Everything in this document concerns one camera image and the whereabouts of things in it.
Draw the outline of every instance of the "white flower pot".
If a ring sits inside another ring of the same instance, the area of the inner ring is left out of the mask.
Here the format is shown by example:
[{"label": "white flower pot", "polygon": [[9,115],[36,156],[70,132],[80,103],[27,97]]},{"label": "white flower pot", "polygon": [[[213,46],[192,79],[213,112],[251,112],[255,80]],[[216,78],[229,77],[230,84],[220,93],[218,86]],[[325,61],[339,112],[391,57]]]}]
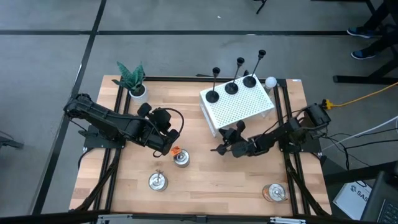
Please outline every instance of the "white flower pot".
[{"label": "white flower pot", "polygon": [[145,90],[141,96],[134,96],[131,91],[129,91],[129,94],[135,103],[146,103],[148,101],[148,89],[144,84],[142,84],[142,86],[145,88]]}]

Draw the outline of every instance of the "white pegboard box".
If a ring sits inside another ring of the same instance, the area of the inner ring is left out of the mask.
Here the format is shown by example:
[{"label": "white pegboard box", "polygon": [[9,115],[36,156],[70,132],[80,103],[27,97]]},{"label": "white pegboard box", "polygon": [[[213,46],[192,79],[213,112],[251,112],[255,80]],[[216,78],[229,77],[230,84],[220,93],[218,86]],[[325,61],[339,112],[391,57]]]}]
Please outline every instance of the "white pegboard box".
[{"label": "white pegboard box", "polygon": [[253,77],[257,84],[252,88],[244,86],[244,77],[236,79],[235,84],[237,84],[239,90],[233,95],[225,92],[227,83],[216,86],[215,91],[220,96],[216,103],[206,101],[206,93],[212,88],[200,92],[200,106],[214,136],[220,128],[273,109],[274,104],[269,99],[260,81],[256,75]]}]

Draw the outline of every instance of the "green plant leaves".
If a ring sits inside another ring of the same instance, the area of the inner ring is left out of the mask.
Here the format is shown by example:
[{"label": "green plant leaves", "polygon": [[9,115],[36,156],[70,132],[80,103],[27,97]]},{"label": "green plant leaves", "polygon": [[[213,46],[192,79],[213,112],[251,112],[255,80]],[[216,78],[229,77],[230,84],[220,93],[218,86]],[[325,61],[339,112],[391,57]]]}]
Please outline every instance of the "green plant leaves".
[{"label": "green plant leaves", "polygon": [[112,81],[119,86],[127,88],[128,90],[139,91],[139,87],[142,84],[145,74],[142,65],[140,64],[139,66],[137,66],[133,73],[131,73],[122,63],[116,63],[119,67],[119,71],[121,72],[123,79],[120,82],[117,80]]},{"label": "green plant leaves", "polygon": [[142,80],[144,79],[144,68],[142,67],[142,64],[137,66],[132,75],[134,76],[134,78],[136,78],[136,83],[142,83]]}]

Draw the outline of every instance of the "gray carpet floor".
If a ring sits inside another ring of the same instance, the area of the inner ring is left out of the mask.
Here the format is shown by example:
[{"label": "gray carpet floor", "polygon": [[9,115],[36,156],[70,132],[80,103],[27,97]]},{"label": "gray carpet floor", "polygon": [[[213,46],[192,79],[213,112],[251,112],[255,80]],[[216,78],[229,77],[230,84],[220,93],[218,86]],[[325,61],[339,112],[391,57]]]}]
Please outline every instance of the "gray carpet floor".
[{"label": "gray carpet floor", "polygon": [[[0,30],[91,30],[100,1],[1,0],[0,5]],[[269,0],[256,15],[258,7],[249,0],[108,0],[99,30],[345,30],[371,15],[363,2]],[[23,150],[1,148],[0,217],[31,210],[87,41],[88,35],[0,35],[0,130],[25,143]],[[244,69],[251,70],[257,51],[265,49],[258,76],[302,79],[308,103],[324,98],[342,103],[385,87],[332,82],[333,75],[369,75],[392,58],[389,49],[371,60],[350,57],[372,41],[345,35],[97,35],[80,91],[95,100],[103,75],[118,74],[116,61],[128,67],[142,62],[148,76],[193,77],[220,67],[221,77],[231,77],[237,57],[244,57]],[[398,70],[389,75],[398,76]],[[329,133],[355,134],[397,116],[397,94],[393,88],[331,110]],[[45,213],[68,210],[84,141],[77,131],[72,124],[67,131]],[[391,131],[346,145],[397,137]],[[323,147],[330,144],[321,141]],[[350,153],[379,164],[397,160],[396,149],[392,142]],[[323,153],[344,166],[345,156],[335,147]],[[351,160],[351,166],[364,164]]]}]

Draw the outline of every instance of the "potted plant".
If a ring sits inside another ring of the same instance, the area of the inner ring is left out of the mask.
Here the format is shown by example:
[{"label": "potted plant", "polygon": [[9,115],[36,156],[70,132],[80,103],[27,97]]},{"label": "potted plant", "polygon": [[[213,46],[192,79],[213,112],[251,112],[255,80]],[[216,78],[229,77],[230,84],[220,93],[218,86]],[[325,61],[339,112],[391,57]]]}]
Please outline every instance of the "potted plant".
[{"label": "potted plant", "polygon": [[145,73],[142,65],[131,73],[122,63],[117,62],[119,71],[122,73],[121,81],[112,80],[115,84],[129,90],[131,98],[136,103],[145,103],[148,100],[148,91],[142,81],[144,80]]}]

